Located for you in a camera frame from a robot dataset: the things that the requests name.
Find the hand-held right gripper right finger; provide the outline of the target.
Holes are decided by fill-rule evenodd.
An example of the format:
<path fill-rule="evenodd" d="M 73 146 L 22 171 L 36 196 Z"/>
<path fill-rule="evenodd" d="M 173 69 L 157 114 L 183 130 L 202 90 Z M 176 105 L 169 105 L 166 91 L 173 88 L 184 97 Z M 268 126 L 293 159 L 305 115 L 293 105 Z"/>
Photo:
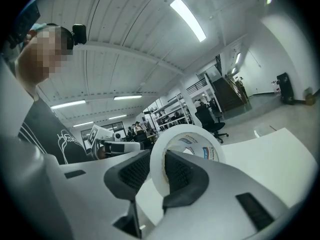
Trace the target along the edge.
<path fill-rule="evenodd" d="M 164 216 L 147 240 L 272 240 L 295 214 L 243 171 L 168 150 Z"/>

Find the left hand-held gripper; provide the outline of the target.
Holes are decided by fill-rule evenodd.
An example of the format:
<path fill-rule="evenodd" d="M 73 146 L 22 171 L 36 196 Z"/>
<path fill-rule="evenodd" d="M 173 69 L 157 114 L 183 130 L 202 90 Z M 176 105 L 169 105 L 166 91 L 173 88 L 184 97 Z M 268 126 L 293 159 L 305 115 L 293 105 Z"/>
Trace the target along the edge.
<path fill-rule="evenodd" d="M 106 158 L 116 157 L 123 154 L 140 151 L 140 142 L 121 142 L 121 136 L 113 133 L 101 126 L 93 125 L 89 134 L 88 143 L 90 144 L 90 152 L 87 157 L 91 160 L 99 160 L 97 157 L 97 150 L 104 146 Z"/>

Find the dark staircase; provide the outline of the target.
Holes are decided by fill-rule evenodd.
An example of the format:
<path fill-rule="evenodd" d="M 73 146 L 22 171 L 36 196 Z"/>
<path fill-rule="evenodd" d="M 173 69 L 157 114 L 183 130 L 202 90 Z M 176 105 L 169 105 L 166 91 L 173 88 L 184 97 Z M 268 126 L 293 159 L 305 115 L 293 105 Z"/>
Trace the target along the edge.
<path fill-rule="evenodd" d="M 223 113 L 245 105 L 225 78 L 221 77 L 214 81 L 212 87 Z"/>

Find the white column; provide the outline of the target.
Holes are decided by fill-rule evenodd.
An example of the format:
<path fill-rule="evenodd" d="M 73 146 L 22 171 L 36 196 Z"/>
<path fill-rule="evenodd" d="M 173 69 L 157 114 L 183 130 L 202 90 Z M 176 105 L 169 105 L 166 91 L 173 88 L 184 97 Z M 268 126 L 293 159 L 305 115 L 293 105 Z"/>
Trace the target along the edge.
<path fill-rule="evenodd" d="M 177 84 L 179 90 L 180 90 L 180 93 L 182 94 L 183 96 L 183 99 L 186 103 L 186 106 L 188 107 L 189 109 L 189 112 L 190 112 L 190 115 L 192 117 L 192 120 L 193 120 L 193 123 L 198 126 L 198 127 L 202 127 L 202 123 L 201 121 L 197 118 L 196 116 L 196 112 L 197 112 L 197 109 L 192 101 L 192 98 L 190 97 L 190 95 L 188 94 L 188 91 L 187 89 L 185 88 L 184 86 L 184 83 L 182 80 L 180 80 Z"/>

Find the wooden stair railing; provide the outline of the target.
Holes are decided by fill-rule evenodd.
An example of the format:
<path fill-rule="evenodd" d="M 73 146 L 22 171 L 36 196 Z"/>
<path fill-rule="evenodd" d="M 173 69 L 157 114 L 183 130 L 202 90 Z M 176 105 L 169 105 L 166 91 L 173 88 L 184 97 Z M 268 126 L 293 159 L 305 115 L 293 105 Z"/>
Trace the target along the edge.
<path fill-rule="evenodd" d="M 226 82 L 231 86 L 231 88 L 234 90 L 234 92 L 238 95 L 238 97 L 241 99 L 241 101 L 244 104 L 248 103 L 248 99 L 246 98 L 241 86 L 239 83 L 233 81 L 227 74 L 224 76 Z"/>

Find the black balcony railing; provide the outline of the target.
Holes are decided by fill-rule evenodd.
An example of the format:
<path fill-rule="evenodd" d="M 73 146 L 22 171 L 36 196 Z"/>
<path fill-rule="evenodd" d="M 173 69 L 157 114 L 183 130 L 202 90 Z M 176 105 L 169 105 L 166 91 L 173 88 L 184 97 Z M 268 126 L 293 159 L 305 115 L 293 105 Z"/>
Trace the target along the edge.
<path fill-rule="evenodd" d="M 206 79 L 202 78 L 201 80 L 199 80 L 195 84 L 188 87 L 186 90 L 187 90 L 188 94 L 190 95 L 190 94 L 200 90 L 201 88 L 205 87 L 206 85 L 207 85 Z"/>

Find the person's black shirt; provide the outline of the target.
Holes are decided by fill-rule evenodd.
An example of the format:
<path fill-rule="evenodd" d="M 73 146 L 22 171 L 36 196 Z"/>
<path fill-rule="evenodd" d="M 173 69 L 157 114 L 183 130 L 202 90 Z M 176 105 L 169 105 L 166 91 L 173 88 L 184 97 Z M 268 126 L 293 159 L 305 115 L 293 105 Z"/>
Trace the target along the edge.
<path fill-rule="evenodd" d="M 55 156 L 60 165 L 82 163 L 88 160 L 81 143 L 41 98 L 32 104 L 18 137 L 35 145 L 42 153 Z"/>

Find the black cabinet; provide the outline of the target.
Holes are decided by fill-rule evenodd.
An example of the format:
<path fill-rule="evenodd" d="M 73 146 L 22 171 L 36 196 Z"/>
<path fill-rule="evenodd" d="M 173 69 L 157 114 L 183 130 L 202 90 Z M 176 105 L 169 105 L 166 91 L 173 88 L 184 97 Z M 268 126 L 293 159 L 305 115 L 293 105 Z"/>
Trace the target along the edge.
<path fill-rule="evenodd" d="M 295 98 L 294 98 L 294 90 L 292 88 L 292 84 L 289 78 L 289 75 L 284 72 L 277 77 L 276 83 L 279 85 L 280 88 L 280 99 L 286 105 L 294 105 Z"/>

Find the white table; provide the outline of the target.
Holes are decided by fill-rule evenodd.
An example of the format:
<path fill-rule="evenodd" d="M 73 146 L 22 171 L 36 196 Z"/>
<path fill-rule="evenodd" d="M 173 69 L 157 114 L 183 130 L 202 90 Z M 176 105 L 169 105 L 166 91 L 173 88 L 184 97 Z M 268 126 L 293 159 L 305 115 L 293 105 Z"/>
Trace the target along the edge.
<path fill-rule="evenodd" d="M 306 200 L 319 172 L 314 157 L 287 129 L 221 147 L 225 155 L 225 162 L 221 163 L 252 177 L 286 206 L 295 209 L 295 214 Z M 150 179 L 137 195 L 137 203 L 154 224 L 154 229 L 164 217 L 163 200 L 150 173 Z"/>

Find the white metal shelf rack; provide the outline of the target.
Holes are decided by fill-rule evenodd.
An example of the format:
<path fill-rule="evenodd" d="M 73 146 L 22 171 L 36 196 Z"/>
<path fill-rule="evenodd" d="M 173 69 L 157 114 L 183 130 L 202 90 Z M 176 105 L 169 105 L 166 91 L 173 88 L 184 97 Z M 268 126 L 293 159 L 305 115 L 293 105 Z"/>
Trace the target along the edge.
<path fill-rule="evenodd" d="M 177 94 L 167 104 L 152 111 L 150 115 L 157 132 L 164 132 L 177 125 L 194 124 L 189 108 L 181 94 Z"/>

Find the wide white tape roll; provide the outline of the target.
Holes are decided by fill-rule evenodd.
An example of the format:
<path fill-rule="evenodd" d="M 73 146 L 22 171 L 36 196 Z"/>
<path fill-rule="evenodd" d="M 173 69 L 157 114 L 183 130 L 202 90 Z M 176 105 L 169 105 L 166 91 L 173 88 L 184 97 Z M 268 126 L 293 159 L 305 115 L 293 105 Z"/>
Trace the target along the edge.
<path fill-rule="evenodd" d="M 178 151 L 209 161 L 226 161 L 222 146 L 204 128 L 193 124 L 179 124 L 160 134 L 150 155 L 150 175 L 158 193 L 165 197 L 169 194 L 169 180 L 165 173 L 166 151 Z"/>

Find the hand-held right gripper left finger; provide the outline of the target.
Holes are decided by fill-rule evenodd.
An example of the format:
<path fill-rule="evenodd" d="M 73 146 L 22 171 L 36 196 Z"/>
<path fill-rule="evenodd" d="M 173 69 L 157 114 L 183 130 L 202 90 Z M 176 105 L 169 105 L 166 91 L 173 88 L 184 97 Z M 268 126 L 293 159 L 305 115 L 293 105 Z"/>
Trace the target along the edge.
<path fill-rule="evenodd" d="M 140 150 L 58 168 L 58 240 L 141 240 L 136 196 L 150 171 Z"/>

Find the black office chair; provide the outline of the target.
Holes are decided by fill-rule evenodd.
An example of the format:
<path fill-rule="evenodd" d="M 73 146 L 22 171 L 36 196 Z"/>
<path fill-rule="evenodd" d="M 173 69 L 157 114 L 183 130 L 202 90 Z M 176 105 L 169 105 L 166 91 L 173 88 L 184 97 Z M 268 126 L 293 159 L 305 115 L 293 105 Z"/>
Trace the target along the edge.
<path fill-rule="evenodd" d="M 224 122 L 215 122 L 211 116 L 209 110 L 204 106 L 199 106 L 196 108 L 195 116 L 200 120 L 202 128 L 213 134 L 213 136 L 220 141 L 221 144 L 224 141 L 221 139 L 221 136 L 229 137 L 228 133 L 219 133 L 219 131 L 226 125 Z"/>

